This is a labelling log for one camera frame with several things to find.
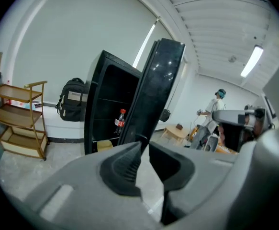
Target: round wooden table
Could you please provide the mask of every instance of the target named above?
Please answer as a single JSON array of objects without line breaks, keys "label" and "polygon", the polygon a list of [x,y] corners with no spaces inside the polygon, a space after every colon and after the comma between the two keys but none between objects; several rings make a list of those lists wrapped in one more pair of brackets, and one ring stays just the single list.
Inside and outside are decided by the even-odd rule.
[{"label": "round wooden table", "polygon": [[176,142],[177,145],[177,144],[181,144],[183,142],[183,139],[185,139],[188,134],[189,134],[189,130],[186,128],[182,128],[182,130],[179,130],[178,128],[176,128],[175,125],[168,125],[166,126],[164,133],[162,134],[161,137],[164,136],[173,137],[174,139],[177,140]]}]

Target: backpack handle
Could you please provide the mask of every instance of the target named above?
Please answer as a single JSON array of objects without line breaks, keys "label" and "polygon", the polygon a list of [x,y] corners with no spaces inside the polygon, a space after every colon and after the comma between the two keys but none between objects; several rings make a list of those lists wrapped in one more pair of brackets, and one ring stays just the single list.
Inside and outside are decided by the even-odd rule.
[{"label": "backpack handle", "polygon": [[79,82],[81,82],[81,83],[83,83],[83,84],[84,84],[83,80],[82,80],[82,79],[80,79],[80,78],[73,78],[71,81],[79,81]]}]

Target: gray pants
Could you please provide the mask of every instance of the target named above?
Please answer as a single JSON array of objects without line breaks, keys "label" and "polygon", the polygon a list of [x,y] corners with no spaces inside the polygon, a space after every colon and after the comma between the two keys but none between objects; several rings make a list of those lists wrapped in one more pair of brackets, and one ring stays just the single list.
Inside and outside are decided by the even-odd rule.
[{"label": "gray pants", "polygon": [[195,137],[193,138],[192,142],[191,142],[191,145],[190,145],[190,148],[192,149],[197,149],[197,150],[201,150],[202,149],[202,146],[200,144],[200,141],[201,143],[203,144],[203,142],[208,138],[208,136],[210,136],[210,132],[208,130],[207,127],[203,127],[201,126],[197,132],[197,134],[195,135]]}]

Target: wooden serving cart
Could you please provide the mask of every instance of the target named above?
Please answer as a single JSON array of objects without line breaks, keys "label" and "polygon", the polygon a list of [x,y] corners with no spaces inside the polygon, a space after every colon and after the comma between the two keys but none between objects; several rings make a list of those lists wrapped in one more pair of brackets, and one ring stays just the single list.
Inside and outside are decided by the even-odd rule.
[{"label": "wooden serving cart", "polygon": [[[4,150],[46,160],[45,149],[49,141],[43,115],[45,83],[47,81],[26,84],[24,89],[6,84],[0,86],[0,97],[2,100],[0,122],[7,125],[3,134],[0,135],[0,143]],[[32,90],[37,85],[42,85],[41,92]],[[41,97],[41,112],[32,109],[32,100],[38,97]],[[29,103],[30,109],[4,104],[4,99]],[[43,120],[43,131],[35,129],[35,123],[40,116],[42,116]]]}]

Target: person wearing headset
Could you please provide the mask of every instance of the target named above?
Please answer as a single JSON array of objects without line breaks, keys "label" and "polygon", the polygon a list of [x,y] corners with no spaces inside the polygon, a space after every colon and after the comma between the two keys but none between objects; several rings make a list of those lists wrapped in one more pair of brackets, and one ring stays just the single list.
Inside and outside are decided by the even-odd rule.
[{"label": "person wearing headset", "polygon": [[200,126],[197,134],[194,136],[190,148],[202,149],[204,141],[210,136],[217,128],[217,123],[212,119],[212,112],[224,109],[223,98],[225,97],[226,91],[224,89],[218,90],[215,95],[216,99],[212,99],[208,104],[205,112],[197,111],[197,115],[206,115],[204,123]]}]

